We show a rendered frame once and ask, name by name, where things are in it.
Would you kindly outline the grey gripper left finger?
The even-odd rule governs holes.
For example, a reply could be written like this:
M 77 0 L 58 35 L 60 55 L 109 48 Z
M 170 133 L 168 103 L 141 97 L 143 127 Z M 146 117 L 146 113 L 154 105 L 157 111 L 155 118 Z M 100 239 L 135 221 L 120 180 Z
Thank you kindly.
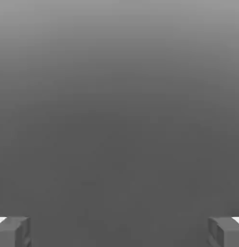
M 32 247 L 31 218 L 0 216 L 0 247 Z

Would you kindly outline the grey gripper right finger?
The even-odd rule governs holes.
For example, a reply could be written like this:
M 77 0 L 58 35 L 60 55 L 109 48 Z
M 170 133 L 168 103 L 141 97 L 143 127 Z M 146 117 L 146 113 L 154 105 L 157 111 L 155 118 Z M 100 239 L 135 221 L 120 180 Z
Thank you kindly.
M 239 247 L 239 217 L 209 217 L 208 247 Z

